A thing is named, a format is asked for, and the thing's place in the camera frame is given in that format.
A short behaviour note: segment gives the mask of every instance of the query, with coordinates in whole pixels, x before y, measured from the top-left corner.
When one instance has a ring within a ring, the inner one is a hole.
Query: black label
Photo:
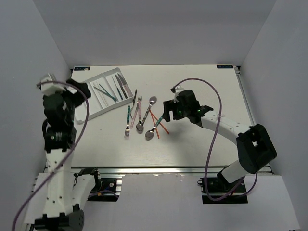
[[[233,65],[216,65],[217,69],[233,69]]]
[[[77,67],[74,67],[74,71],[90,71],[90,67],[89,66],[77,66]]]

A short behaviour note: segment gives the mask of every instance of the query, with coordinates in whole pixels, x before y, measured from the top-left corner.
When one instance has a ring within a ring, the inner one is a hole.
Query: white wall
[[[241,65],[276,0],[34,0],[74,65]]]
[[[32,0],[0,2],[0,229],[29,196],[46,161],[41,124],[42,94],[35,84],[45,73],[58,79],[69,69]]]
[[[303,230],[308,230],[308,2],[278,0],[242,66],[256,121],[266,126]]]

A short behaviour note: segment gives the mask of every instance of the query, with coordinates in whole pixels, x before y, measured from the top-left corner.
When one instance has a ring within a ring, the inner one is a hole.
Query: teal handle
[[[155,124],[155,128],[160,124],[160,122],[163,120],[163,115],[158,119],[158,121]]]
[[[129,124],[129,117],[130,117],[130,106],[127,108],[127,124]]]

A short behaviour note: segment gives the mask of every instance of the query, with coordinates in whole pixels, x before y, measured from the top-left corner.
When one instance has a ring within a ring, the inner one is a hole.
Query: cutlery tray
[[[125,78],[120,68],[115,68],[113,70],[106,71],[104,73],[101,73],[97,76],[94,76],[84,81],[84,83],[87,83],[88,88],[91,92],[91,97],[88,98],[89,107],[90,107],[89,120],[103,113],[106,113],[112,109],[115,109],[117,107],[123,106],[128,103],[131,103],[133,101],[134,97],[129,97],[126,89],[123,87],[128,97],[127,99],[125,98],[124,93],[121,90],[121,87],[116,79],[115,74],[120,74],[123,78]],[[113,97],[116,97],[117,101],[115,102],[112,98],[106,96],[102,92],[95,89],[96,87],[96,88],[99,88],[100,90],[103,90],[99,84],[102,85],[110,95],[112,95]],[[119,91],[123,97],[123,100],[121,100],[121,97],[116,89],[117,87],[119,88]],[[72,93],[76,92],[76,90],[73,88],[68,88],[68,89]],[[86,110],[87,108],[86,108],[85,102],[75,109],[75,120],[78,124],[82,124],[85,122]]]

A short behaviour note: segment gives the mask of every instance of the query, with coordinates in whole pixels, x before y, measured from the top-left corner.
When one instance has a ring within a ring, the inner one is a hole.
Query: tabletop
[[[207,80],[219,92],[222,113],[236,122],[251,125],[244,98],[234,69],[218,69],[216,65],[142,65],[142,66],[92,66],[88,71],[73,71],[72,79],[82,82],[100,73],[119,67],[129,87],[137,96],[142,95],[144,116],[151,96],[157,97],[152,112],[159,118],[163,113],[163,101],[171,100],[170,89],[179,81],[196,77]],[[200,105],[208,105],[218,111],[219,102],[214,91],[205,83],[186,81],[185,89],[194,91]],[[204,166],[214,132],[198,127],[184,118],[160,126],[150,141],[145,132],[153,127],[151,115],[144,123],[144,132],[134,128],[129,139],[124,138],[127,105],[102,114],[87,124],[85,133],[75,149],[72,167],[196,167]],[[77,134],[83,124],[77,125]],[[236,146],[218,135],[211,156],[211,166],[226,166],[238,158]]]

